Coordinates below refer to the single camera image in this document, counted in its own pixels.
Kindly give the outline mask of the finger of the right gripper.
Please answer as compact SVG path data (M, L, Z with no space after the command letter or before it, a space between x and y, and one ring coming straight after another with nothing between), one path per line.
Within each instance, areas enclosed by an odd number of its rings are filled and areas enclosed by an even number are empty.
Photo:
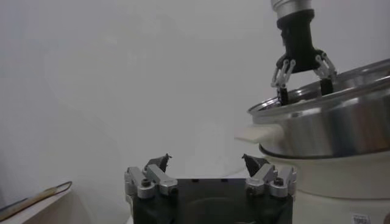
M271 86L277 90L277 99L281 106L288 104L287 83L296 65L295 60L284 59L281 67L276 67L271 80Z
M318 68L314 70L314 73L320 78L321 95L333 93L333 81L337 76L337 71L325 52L315 57Z

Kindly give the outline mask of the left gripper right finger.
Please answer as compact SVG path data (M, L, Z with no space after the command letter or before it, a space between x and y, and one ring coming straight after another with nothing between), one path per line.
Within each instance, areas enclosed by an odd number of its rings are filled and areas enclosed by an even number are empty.
M249 172L249 178L245 180L247 195L257 197L268 192L275 198L295 197L297 171L293 166L281 166L278 169L265 158L247 154L244 154L242 159Z

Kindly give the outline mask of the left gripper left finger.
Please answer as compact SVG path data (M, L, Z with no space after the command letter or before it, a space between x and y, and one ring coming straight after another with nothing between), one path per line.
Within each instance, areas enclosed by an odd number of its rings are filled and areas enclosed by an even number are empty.
M125 193L130 197L142 200L154 198L157 194L174 196L179 191L178 180L166 174L169 154L150 159L147 164L139 167L128 167L124 172Z

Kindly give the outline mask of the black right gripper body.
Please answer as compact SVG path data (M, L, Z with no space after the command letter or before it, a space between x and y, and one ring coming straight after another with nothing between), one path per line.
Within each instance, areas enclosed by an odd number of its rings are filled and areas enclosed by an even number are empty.
M285 53L277 60L276 67L282 69L285 60L294 60L292 73L315 70L320 67L317 55L324 51L313 46L310 23L314 10L306 9L283 16L277 20L277 27L282 31L281 37Z

